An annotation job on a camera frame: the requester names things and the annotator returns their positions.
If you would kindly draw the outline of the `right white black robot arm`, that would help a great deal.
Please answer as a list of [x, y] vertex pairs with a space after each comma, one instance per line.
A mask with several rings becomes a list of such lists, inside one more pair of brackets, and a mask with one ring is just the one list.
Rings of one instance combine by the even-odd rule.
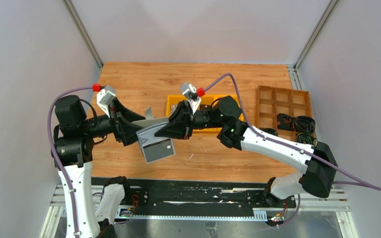
[[328, 198], [334, 182], [337, 163], [330, 147], [297, 143], [269, 134], [239, 119], [242, 109], [231, 97], [220, 98], [209, 110], [192, 111], [188, 101], [178, 103], [166, 126], [156, 137], [189, 139], [195, 129], [220, 128], [217, 138], [227, 148], [256, 152], [286, 163], [296, 172], [272, 177], [264, 190], [264, 202], [276, 207], [283, 199], [300, 193]]

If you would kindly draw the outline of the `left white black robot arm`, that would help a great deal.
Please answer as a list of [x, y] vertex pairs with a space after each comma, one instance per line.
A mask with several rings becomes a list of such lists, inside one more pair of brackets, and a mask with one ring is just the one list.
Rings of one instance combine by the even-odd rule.
[[137, 142], [140, 126], [135, 121], [145, 117], [125, 106], [117, 98], [109, 104], [109, 114], [88, 119], [77, 95], [57, 99], [55, 113], [59, 124], [50, 137], [51, 155], [62, 181], [68, 238], [115, 238], [115, 216], [119, 205], [132, 199], [128, 179], [110, 178], [103, 187], [98, 211], [94, 208], [91, 184], [94, 139], [113, 134], [128, 146]]

